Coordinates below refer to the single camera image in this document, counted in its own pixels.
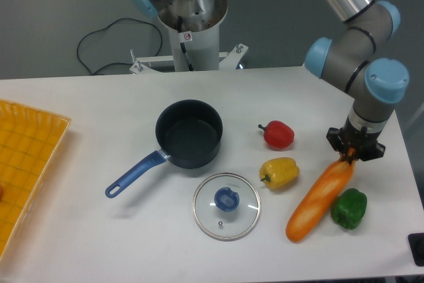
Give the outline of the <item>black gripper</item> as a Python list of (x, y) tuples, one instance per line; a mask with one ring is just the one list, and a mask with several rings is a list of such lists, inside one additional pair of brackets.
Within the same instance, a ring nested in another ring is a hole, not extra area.
[(354, 127), (343, 127), (342, 130), (330, 127), (326, 138), (334, 151), (338, 152), (341, 160), (369, 161), (382, 158), (386, 151), (383, 144), (377, 142), (380, 132), (369, 133), (366, 127), (357, 130)]

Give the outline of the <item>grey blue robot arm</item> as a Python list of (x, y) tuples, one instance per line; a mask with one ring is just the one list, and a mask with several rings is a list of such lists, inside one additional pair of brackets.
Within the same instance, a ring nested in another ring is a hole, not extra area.
[[(246, 47), (237, 45), (219, 54), (219, 25), (227, 0), (131, 0), (147, 17), (158, 17), (167, 27), (177, 71), (232, 70)], [(407, 68), (397, 60), (373, 59), (401, 22), (398, 9), (387, 1), (327, 0), (346, 25), (334, 41), (316, 40), (304, 66), (319, 79), (354, 100), (343, 127), (331, 128), (327, 140), (347, 162), (373, 160), (384, 155), (378, 137), (409, 83)]]

